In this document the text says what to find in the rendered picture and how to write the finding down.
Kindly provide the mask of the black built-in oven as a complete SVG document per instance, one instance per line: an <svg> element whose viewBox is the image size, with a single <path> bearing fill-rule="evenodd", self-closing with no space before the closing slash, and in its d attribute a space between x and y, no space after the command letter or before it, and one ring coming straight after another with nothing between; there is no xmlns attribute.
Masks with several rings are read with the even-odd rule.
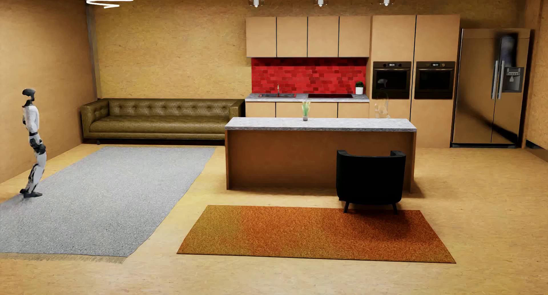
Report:
<svg viewBox="0 0 548 295"><path fill-rule="evenodd" d="M412 80L412 62L373 62L371 98L408 100Z"/></svg>
<svg viewBox="0 0 548 295"><path fill-rule="evenodd" d="M452 100L455 61L417 61L415 100Z"/></svg>

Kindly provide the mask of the kitchen counter with base cabinets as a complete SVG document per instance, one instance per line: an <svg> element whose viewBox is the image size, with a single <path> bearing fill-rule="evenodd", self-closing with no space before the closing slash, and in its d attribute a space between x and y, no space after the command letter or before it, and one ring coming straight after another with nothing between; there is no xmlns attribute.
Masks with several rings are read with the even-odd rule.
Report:
<svg viewBox="0 0 548 295"><path fill-rule="evenodd" d="M301 104L310 100L309 118L368 118L369 97L309 99L308 94L250 94L245 98L246 117L302 118Z"/></svg>

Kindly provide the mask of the kitchen island with stone top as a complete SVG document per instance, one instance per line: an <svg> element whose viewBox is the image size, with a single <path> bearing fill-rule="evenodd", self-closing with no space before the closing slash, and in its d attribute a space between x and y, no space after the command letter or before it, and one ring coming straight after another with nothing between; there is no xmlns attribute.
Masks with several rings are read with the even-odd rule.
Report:
<svg viewBox="0 0 548 295"><path fill-rule="evenodd" d="M403 190L414 181L417 128L402 118L234 117L225 125L227 189L335 188L337 151L406 154Z"/></svg>

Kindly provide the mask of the wooden upper wall cabinets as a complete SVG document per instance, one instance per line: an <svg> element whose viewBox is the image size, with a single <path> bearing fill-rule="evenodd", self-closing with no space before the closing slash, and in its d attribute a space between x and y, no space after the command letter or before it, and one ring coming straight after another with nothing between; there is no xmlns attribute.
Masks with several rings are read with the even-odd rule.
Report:
<svg viewBox="0 0 548 295"><path fill-rule="evenodd" d="M250 58L359 58L370 56L372 17L249 17Z"/></svg>

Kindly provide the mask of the red tile backsplash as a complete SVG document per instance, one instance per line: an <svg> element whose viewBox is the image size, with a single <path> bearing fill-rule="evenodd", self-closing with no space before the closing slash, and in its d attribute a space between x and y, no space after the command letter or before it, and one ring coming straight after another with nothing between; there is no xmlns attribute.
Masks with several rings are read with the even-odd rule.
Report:
<svg viewBox="0 0 548 295"><path fill-rule="evenodd" d="M253 94L354 94L366 83L367 57L252 58Z"/></svg>

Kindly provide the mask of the white humanoid robot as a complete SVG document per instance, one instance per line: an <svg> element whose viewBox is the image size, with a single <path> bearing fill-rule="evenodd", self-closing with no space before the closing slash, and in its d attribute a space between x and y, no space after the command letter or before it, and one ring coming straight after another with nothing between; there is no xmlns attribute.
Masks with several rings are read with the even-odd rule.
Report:
<svg viewBox="0 0 548 295"><path fill-rule="evenodd" d="M22 123L28 130L29 144L32 147L37 160L36 163L32 166L32 169L28 176L28 182L26 187L20 190L20 193L23 195L24 198L34 198L42 196L42 193L36 192L36 187L45 171L45 165L47 161L46 147L38 132L39 111L38 108L33 104L35 100L35 92L36 91L34 89L30 88L24 89L22 92L24 96L28 97L25 104L22 106Z"/></svg>

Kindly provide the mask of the orange rug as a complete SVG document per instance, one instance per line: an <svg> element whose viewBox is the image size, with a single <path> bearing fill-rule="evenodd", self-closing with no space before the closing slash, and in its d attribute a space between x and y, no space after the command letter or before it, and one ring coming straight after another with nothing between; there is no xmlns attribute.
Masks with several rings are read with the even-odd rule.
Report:
<svg viewBox="0 0 548 295"><path fill-rule="evenodd" d="M209 205L177 254L456 263L419 210Z"/></svg>

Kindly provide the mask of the olive tufted leather sofa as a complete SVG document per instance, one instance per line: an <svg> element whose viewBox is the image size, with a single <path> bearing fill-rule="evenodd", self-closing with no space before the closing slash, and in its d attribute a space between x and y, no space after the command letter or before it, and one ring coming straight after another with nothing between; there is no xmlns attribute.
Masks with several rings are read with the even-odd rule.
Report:
<svg viewBox="0 0 548 295"><path fill-rule="evenodd" d="M104 98L80 107L85 139L224 140L243 99Z"/></svg>

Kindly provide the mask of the tall wooden oven cabinet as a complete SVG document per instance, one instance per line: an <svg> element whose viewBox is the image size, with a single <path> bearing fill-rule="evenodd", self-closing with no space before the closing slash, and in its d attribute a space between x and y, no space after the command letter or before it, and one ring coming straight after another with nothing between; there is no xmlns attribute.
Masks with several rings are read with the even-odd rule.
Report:
<svg viewBox="0 0 548 295"><path fill-rule="evenodd" d="M417 61L457 61L460 15L394 15L373 16L369 71L373 62L412 62L410 99L391 100L391 118L407 118L417 128L416 146L447 148L453 122L452 100L415 100ZM369 77L368 96L370 117L375 117L371 98L372 78Z"/></svg>

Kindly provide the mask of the stainless steel refrigerator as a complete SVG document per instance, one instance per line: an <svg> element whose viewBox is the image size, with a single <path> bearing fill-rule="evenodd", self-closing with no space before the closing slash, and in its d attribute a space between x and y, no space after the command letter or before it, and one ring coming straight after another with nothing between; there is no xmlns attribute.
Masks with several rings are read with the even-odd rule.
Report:
<svg viewBox="0 0 548 295"><path fill-rule="evenodd" d="M452 147L516 148L531 29L464 28Z"/></svg>

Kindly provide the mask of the grey rug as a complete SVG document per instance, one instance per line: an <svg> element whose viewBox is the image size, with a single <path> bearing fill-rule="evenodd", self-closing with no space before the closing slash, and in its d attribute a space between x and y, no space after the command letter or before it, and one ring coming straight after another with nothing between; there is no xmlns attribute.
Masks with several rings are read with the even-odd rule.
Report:
<svg viewBox="0 0 548 295"><path fill-rule="evenodd" d="M106 146L0 203L0 253L130 256L204 169L214 147Z"/></svg>

